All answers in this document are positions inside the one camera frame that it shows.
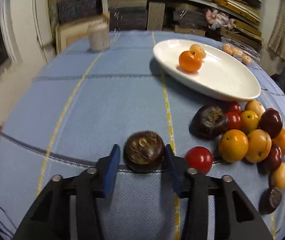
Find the small dark mangosteen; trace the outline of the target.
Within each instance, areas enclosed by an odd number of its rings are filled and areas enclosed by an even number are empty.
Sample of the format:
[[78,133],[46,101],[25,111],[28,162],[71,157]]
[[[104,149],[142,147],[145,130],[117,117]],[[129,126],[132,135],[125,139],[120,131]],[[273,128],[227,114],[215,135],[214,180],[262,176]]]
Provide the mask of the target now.
[[262,194],[259,203],[259,212],[262,215],[273,213],[282,201],[282,192],[277,187],[270,187]]

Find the red tomato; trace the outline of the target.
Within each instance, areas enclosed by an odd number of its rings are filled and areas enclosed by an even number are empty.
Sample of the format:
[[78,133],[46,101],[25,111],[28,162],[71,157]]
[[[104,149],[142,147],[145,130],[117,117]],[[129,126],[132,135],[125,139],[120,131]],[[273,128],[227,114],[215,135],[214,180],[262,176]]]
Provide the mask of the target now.
[[213,155],[205,147],[193,147],[187,151],[185,157],[189,167],[195,168],[198,172],[207,175],[212,167]]

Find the dark red plum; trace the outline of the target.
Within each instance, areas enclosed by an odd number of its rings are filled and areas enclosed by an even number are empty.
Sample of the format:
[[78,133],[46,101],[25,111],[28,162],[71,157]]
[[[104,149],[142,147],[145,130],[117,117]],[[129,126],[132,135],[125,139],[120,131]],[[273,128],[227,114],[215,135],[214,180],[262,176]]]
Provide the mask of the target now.
[[273,172],[277,168],[279,168],[281,163],[282,163],[281,148],[279,146],[277,146],[276,144],[272,144],[268,156],[266,157],[266,159],[264,159],[264,164],[263,164],[264,168],[268,172]]
[[273,108],[267,109],[260,118],[259,128],[267,132],[271,139],[275,139],[283,128],[281,114]]

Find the yellow orange tomato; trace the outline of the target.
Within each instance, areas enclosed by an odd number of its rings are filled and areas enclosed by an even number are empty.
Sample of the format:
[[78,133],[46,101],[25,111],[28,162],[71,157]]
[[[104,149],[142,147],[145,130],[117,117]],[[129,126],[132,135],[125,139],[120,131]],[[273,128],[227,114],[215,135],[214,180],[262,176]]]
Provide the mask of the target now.
[[231,129],[225,132],[218,143],[218,151],[223,160],[235,163],[242,160],[248,152],[247,136],[240,130]]

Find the orange mandarin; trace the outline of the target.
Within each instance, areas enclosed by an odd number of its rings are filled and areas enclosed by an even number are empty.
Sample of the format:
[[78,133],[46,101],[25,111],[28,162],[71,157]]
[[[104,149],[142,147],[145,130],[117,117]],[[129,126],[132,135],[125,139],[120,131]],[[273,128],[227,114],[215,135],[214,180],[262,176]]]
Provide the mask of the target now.
[[282,156],[285,156],[285,128],[283,128],[279,135],[273,139],[273,143],[281,148]]
[[188,73],[197,72],[202,66],[202,57],[194,51],[183,51],[179,55],[179,66]]

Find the large dark mangosteen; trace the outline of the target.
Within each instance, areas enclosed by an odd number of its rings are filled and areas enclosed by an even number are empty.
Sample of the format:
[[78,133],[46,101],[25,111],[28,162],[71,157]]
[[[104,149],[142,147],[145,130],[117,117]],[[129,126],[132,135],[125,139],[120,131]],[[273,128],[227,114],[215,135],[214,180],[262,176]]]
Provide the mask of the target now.
[[154,131],[140,131],[128,137],[124,146],[124,162],[136,173],[157,169],[164,160],[165,145]]

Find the pale peach fruit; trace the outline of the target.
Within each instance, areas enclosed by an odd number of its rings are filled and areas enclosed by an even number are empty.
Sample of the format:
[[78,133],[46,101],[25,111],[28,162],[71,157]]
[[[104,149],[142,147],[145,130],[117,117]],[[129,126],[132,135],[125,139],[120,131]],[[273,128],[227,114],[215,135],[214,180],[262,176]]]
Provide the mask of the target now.
[[193,45],[190,47],[190,51],[195,52],[195,54],[198,55],[202,60],[205,59],[205,57],[206,57],[206,52],[205,52],[205,50],[204,50],[203,47],[200,46],[199,44],[193,44]]

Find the large yellow melon fruit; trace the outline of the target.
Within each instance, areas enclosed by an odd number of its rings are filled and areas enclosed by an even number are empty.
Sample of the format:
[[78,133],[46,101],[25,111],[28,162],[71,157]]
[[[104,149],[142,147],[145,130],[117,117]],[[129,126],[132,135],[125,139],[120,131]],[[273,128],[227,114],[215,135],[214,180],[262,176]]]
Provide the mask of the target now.
[[270,135],[261,129],[256,129],[250,132],[247,138],[249,148],[245,159],[250,163],[259,163],[266,159],[271,149]]

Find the blue checked tablecloth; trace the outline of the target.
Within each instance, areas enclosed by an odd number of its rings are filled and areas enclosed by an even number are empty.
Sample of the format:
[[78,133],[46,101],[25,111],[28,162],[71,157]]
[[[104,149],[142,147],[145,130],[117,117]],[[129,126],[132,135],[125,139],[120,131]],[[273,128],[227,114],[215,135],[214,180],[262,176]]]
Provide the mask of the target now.
[[[0,235],[11,239],[40,190],[55,174],[77,176],[114,144],[123,150],[134,132],[155,131],[183,157],[194,146],[214,153],[215,141],[193,137],[189,124],[204,105],[223,102],[199,94],[161,71],[153,46],[186,39],[220,48],[204,37],[166,32],[111,33],[112,46],[89,52],[86,39],[70,45],[45,65],[11,112],[0,137]],[[256,63],[248,69],[261,87],[265,108],[282,115],[285,94]],[[245,161],[217,163],[209,176],[230,174],[257,208],[268,175]],[[98,199],[105,239],[178,239],[187,200],[174,202],[167,172],[134,174],[120,159],[112,195]],[[280,206],[262,216],[274,239],[285,236],[285,190]]]

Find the white oval plate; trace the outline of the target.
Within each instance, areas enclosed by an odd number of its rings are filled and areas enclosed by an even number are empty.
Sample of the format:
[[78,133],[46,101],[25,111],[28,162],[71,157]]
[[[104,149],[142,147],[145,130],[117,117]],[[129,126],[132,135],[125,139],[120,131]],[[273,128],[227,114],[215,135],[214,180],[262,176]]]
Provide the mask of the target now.
[[[187,73],[179,66],[179,55],[193,44],[206,52],[200,70]],[[251,101],[260,96],[261,87],[254,74],[237,59],[210,45],[192,40],[170,39],[153,47],[161,68],[183,85],[223,101]]]

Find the clear plastic fruit box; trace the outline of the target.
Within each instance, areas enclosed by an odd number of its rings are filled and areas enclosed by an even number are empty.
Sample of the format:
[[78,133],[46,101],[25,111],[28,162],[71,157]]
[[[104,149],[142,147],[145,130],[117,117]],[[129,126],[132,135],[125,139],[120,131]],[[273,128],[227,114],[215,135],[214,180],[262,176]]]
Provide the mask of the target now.
[[260,63],[259,53],[251,46],[225,35],[221,37],[221,41],[222,51],[233,56],[246,66],[253,62]]

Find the framed cardboard panel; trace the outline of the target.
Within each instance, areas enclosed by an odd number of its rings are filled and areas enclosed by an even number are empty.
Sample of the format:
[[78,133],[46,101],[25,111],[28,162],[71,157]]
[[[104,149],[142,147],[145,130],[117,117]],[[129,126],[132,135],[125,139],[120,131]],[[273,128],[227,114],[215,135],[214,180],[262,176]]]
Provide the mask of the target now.
[[55,28],[57,54],[60,54],[61,51],[76,40],[87,38],[90,27],[104,22],[107,23],[107,19],[104,16],[97,15],[57,25]]

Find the beige curtain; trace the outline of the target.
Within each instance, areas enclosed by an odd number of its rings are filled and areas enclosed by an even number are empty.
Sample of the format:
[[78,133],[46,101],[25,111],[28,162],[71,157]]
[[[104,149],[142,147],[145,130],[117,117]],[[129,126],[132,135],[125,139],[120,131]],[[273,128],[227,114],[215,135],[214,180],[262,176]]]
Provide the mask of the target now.
[[268,42],[268,48],[285,62],[285,0],[280,0],[280,7]]

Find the white drink can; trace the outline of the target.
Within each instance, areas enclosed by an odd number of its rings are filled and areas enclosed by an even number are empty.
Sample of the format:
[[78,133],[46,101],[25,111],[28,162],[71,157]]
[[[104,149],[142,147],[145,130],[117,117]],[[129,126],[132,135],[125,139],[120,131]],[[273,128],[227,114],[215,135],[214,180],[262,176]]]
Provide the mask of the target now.
[[102,51],[110,47],[109,27],[107,22],[101,22],[88,27],[87,36],[91,51]]

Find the pink cloth bundle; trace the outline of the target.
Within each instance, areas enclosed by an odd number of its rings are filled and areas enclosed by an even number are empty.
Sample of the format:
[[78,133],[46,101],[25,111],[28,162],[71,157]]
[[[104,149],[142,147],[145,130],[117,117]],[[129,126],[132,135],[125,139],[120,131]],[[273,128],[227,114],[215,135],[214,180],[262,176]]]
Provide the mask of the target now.
[[231,30],[236,26],[235,19],[230,18],[228,14],[219,12],[218,10],[206,9],[205,19],[209,29],[211,30],[217,30],[221,28]]

